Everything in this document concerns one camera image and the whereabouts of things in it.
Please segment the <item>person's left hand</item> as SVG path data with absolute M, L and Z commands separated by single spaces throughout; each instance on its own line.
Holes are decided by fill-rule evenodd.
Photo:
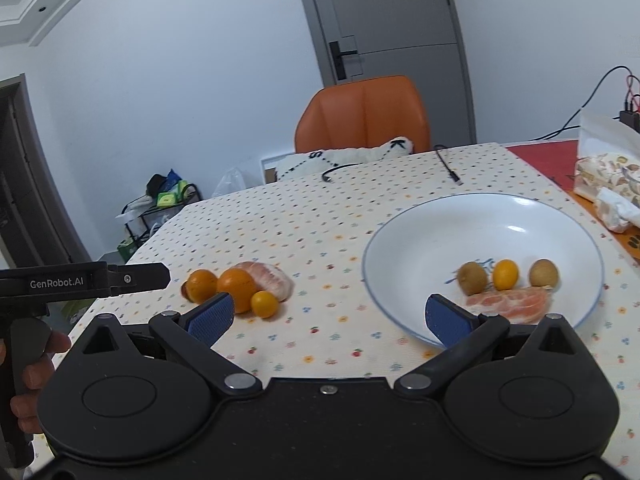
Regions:
M 70 337 L 54 330 L 50 333 L 46 350 L 40 359 L 27 365 L 22 371 L 22 381 L 27 388 L 24 394 L 12 396 L 1 395 L 2 408 L 8 408 L 16 418 L 17 426 L 24 434 L 41 434 L 42 429 L 37 417 L 37 404 L 41 390 L 52 377 L 55 367 L 52 356 L 70 350 Z

